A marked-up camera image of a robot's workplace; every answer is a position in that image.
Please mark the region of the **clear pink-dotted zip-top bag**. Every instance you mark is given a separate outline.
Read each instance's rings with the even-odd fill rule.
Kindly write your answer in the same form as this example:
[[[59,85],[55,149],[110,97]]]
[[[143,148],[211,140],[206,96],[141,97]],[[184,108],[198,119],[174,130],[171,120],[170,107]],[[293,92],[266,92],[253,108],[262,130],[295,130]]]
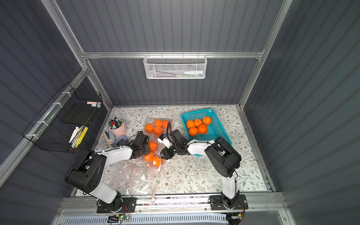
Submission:
[[[155,201],[157,189],[160,186],[160,174],[165,160],[160,157],[160,152],[165,146],[158,142],[158,137],[153,133],[145,132],[146,124],[153,124],[156,119],[146,119],[142,131],[150,137],[150,153],[136,159],[130,159],[109,166],[106,179],[108,185],[126,196],[151,196]]]

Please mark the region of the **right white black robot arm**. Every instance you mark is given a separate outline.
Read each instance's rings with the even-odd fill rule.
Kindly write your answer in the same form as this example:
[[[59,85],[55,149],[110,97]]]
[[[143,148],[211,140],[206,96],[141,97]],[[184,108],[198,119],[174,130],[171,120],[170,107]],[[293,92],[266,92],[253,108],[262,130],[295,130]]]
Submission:
[[[165,146],[160,152],[162,159],[171,159],[174,155],[207,156],[218,174],[222,176],[223,189],[221,192],[224,205],[231,207],[240,196],[237,190],[236,170],[242,160],[240,154],[222,137],[210,141],[186,139],[175,130],[162,134],[157,139]]]

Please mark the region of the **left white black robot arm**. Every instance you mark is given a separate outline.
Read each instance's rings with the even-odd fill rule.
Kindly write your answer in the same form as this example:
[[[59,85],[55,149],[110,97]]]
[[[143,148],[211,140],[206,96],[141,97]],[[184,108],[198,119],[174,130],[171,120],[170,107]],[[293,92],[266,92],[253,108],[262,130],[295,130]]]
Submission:
[[[65,182],[98,200],[113,204],[121,195],[102,180],[103,170],[120,161],[148,154],[150,137],[139,131],[134,140],[110,150],[89,151],[78,158],[65,176]]]

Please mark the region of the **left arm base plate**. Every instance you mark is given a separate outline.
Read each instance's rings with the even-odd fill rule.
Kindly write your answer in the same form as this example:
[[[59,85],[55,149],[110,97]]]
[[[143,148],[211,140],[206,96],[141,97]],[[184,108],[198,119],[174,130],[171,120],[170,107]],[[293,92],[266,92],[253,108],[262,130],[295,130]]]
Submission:
[[[97,213],[133,213],[137,205],[135,197],[117,197],[112,203],[97,201]]]

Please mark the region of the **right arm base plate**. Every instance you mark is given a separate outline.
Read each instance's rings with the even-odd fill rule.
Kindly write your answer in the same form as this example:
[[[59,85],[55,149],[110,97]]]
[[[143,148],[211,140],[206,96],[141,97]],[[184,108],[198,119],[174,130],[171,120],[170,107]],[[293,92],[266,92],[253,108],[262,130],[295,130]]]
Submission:
[[[248,209],[245,195],[236,195],[233,199],[228,199],[224,195],[212,195],[209,197],[208,203],[213,211]]]

